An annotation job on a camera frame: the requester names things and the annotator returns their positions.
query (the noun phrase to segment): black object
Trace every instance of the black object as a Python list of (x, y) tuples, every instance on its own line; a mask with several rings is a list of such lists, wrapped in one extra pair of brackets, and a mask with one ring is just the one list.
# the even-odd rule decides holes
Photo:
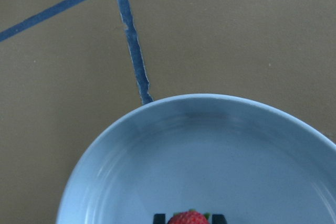
[[(154, 214), (153, 224), (166, 224), (166, 214)], [(224, 215), (212, 215), (212, 224), (227, 224)]]
[(153, 224), (166, 224), (166, 214), (154, 214)]
[(224, 215), (212, 215), (212, 224), (227, 224)]

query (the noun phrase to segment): blue tape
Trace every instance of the blue tape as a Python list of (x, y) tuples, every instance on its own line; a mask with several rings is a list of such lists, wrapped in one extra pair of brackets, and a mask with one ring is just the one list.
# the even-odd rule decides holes
[(41, 23), (42, 21), (45, 21), (46, 19), (49, 19), (61, 12), (64, 12), (65, 10), (83, 2), (85, 0), (64, 0), (48, 9), (45, 9), (44, 11), (22, 21), (21, 23), (16, 24), (15, 26), (10, 27), (7, 30), (4, 30), (0, 33), (0, 42), (10, 38), (11, 36), (14, 36), (32, 26), (37, 25), (38, 23)]
[(139, 45), (138, 33), (133, 23), (130, 2), (129, 0), (117, 0), (117, 2), (119, 5), (122, 21), (125, 25), (127, 25), (125, 33), (142, 104), (147, 104), (149, 102), (152, 102), (153, 98), (149, 94), (149, 81), (146, 75), (142, 52)]

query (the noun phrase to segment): tan floor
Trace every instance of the tan floor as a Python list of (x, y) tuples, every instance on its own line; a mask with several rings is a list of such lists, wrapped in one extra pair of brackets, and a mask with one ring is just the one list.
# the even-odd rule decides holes
[[(0, 31), (62, 0), (0, 0)], [(154, 99), (257, 100), (336, 141), (334, 0), (130, 0)], [(139, 107), (116, 0), (0, 42), (0, 223), (53, 223), (80, 155)]]

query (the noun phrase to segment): plate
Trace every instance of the plate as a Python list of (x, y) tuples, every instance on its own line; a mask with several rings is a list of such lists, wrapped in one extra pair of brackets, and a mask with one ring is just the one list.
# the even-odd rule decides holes
[(336, 223), (336, 146), (270, 106), (188, 94), (125, 115), (73, 170), (58, 224), (152, 223), (195, 208), (230, 223)]

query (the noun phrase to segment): red strawberry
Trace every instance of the red strawberry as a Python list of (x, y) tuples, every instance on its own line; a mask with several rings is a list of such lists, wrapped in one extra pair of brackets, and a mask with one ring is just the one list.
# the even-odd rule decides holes
[(168, 221), (168, 224), (209, 224), (209, 222), (203, 214), (191, 210), (187, 212), (180, 212), (179, 214), (173, 216)]

